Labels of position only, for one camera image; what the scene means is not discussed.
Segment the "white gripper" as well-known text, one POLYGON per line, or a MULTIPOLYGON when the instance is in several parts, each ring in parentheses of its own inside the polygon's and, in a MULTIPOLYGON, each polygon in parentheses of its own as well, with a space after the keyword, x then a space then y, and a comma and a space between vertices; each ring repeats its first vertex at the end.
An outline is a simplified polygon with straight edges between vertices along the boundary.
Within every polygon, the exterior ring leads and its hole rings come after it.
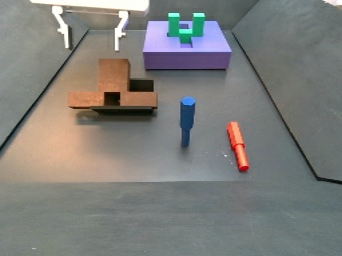
POLYGON ((70 26, 63 20, 63 9, 70 12, 119 15, 120 22, 114 32, 114 49, 120 49, 120 38, 126 36, 124 29, 128 16, 144 17, 150 11, 150 0, 30 0, 34 4, 51 5, 52 15, 59 23, 58 32, 64 38, 64 47, 71 48, 70 26))

